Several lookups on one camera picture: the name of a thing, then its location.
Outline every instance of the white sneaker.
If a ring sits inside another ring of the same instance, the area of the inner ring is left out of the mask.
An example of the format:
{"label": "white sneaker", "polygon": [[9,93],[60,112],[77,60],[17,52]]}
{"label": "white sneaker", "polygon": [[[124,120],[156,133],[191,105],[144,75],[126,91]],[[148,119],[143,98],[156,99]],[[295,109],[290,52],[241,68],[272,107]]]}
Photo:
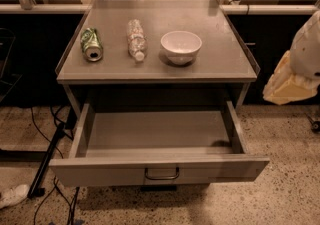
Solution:
{"label": "white sneaker", "polygon": [[29,185],[22,184],[15,188],[6,189],[0,192],[0,209],[21,203],[27,198],[29,189]]}

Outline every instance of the bottle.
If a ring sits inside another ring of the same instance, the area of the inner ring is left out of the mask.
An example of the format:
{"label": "bottle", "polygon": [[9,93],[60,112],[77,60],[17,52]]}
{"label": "bottle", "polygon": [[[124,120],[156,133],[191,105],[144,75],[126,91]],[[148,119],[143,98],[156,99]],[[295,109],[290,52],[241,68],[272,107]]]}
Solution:
{"label": "bottle", "polygon": [[128,22],[127,39],[130,55],[136,62],[142,62],[147,55],[148,44],[139,20],[134,19]]}

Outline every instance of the bottle cap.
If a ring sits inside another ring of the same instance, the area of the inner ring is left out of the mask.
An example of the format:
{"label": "bottle cap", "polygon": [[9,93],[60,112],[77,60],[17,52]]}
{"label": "bottle cap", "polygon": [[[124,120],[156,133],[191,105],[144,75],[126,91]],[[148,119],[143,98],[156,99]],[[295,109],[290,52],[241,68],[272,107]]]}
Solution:
{"label": "bottle cap", "polygon": [[136,54],[134,55],[134,58],[136,59],[136,61],[143,61],[144,60],[144,53],[141,51],[136,52]]}

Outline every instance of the gray tabletop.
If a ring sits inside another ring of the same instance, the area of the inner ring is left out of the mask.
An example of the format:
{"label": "gray tabletop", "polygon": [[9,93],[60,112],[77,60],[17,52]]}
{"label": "gray tabletop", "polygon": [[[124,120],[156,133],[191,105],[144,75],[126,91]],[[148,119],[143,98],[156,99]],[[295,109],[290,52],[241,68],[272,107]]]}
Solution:
{"label": "gray tabletop", "polygon": [[[128,54],[130,19],[141,21],[148,40],[141,64]],[[213,0],[96,0],[82,29],[88,27],[100,34],[103,59],[85,60],[77,36],[58,74],[59,83],[253,82],[257,78]],[[160,39],[175,30],[191,31],[203,42],[197,59],[188,66],[170,64],[163,55]]]}

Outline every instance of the drawer handle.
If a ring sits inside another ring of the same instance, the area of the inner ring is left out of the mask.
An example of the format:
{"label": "drawer handle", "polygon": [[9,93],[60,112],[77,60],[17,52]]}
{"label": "drawer handle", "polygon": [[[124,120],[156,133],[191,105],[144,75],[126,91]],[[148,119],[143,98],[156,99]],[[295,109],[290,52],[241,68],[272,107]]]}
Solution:
{"label": "drawer handle", "polygon": [[176,174],[173,175],[173,176],[159,176],[159,177],[152,177],[148,174],[148,168],[146,168],[144,170],[144,175],[145,177],[148,179],[148,180],[174,180],[174,179],[177,179],[180,175],[180,172],[179,172],[179,167],[176,168]]}

